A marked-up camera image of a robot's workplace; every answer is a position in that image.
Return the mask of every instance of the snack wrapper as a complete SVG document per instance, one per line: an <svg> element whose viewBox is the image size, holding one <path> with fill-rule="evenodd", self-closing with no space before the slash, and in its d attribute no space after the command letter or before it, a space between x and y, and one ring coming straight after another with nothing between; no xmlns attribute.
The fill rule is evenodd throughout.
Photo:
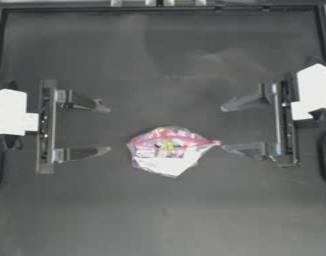
<svg viewBox="0 0 326 256"><path fill-rule="evenodd" d="M161 127L135 137L127 144L133 165L153 173L178 177L221 141L177 126Z"/></svg>

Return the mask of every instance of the pink plastic wrapper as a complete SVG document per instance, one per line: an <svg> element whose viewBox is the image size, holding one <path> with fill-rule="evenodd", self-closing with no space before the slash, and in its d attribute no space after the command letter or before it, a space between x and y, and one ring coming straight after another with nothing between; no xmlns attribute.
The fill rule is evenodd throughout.
<svg viewBox="0 0 326 256"><path fill-rule="evenodd" d="M161 127L135 137L127 144L133 165L146 171L178 177L221 141L177 126Z"/></svg>

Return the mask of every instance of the crumpled plastic wrapper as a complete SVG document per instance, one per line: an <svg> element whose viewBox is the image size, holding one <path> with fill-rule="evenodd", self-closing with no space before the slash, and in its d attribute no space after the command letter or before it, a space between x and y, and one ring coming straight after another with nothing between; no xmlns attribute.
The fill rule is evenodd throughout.
<svg viewBox="0 0 326 256"><path fill-rule="evenodd" d="M127 144L134 167L174 178L220 145L221 141L208 140L177 126L157 128Z"/></svg>

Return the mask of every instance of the black table surface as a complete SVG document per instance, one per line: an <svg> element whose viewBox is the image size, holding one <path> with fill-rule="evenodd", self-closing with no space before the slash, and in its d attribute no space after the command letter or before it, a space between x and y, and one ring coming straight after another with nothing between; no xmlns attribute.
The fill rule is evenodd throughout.
<svg viewBox="0 0 326 256"><path fill-rule="evenodd" d="M58 144L113 151L45 176L34 136L7 154L0 256L326 255L318 130L300 131L301 167L216 148L177 179L133 168L126 146L166 125L225 143L272 141L272 109L221 104L320 56L312 12L11 13L0 81L18 81L30 111L47 78L102 98L107 115L59 113Z"/></svg>

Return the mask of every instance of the dark background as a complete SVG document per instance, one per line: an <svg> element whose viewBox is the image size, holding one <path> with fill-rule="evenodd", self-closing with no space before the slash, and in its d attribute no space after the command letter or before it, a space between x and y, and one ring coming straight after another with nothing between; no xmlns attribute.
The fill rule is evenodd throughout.
<svg viewBox="0 0 326 256"><path fill-rule="evenodd" d="M179 125L226 143L273 140L270 109L221 104L320 57L305 13L11 13L0 81L37 111L57 78L113 112L62 112L59 145L107 144L109 155L35 174L35 137L8 153L0 256L326 255L326 184L317 130L300 132L300 168L213 149L178 179L131 167L126 143Z"/></svg>

